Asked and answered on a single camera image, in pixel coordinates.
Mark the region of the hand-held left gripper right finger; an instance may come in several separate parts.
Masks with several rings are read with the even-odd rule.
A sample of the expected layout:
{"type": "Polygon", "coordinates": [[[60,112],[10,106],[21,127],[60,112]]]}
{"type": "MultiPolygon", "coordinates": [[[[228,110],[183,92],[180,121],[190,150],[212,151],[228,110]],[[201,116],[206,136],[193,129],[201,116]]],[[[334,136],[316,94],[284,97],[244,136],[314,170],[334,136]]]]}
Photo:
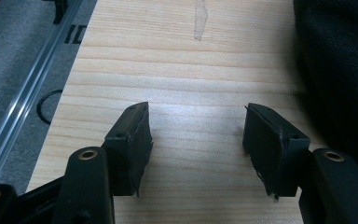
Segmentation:
{"type": "Polygon", "coordinates": [[[249,103],[246,109],[242,146],[267,195],[294,197],[298,174],[310,153],[310,139],[267,106],[249,103]]]}

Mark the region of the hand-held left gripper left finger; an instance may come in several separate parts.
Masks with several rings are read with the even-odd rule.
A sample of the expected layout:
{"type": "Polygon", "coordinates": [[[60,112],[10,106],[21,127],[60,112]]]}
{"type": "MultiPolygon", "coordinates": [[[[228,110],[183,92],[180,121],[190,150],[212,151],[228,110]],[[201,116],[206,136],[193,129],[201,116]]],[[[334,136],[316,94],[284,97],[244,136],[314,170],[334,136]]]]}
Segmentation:
{"type": "Polygon", "coordinates": [[[139,194],[153,148],[148,102],[127,107],[104,138],[111,188],[115,196],[139,194]]]}

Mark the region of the dark cloth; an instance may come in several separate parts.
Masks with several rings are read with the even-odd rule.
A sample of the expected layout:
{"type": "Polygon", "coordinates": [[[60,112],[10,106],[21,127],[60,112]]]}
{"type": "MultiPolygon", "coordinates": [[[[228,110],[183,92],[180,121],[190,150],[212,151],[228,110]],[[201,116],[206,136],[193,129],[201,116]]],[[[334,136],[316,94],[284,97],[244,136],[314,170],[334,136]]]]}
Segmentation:
{"type": "Polygon", "coordinates": [[[296,35],[343,150],[358,162],[358,0],[294,0],[296,35]]]}

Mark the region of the metal rail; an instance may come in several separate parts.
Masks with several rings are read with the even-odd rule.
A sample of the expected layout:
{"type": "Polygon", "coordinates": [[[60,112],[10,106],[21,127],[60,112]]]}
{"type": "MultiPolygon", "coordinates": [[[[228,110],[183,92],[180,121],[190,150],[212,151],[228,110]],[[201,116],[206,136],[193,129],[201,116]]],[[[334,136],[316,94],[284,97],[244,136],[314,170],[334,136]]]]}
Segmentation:
{"type": "Polygon", "coordinates": [[[66,37],[66,30],[72,24],[82,3],[82,0],[55,1],[62,6],[67,4],[67,9],[62,15],[61,22],[54,25],[48,34],[19,92],[10,102],[0,123],[0,172],[43,85],[55,53],[66,37]]]}

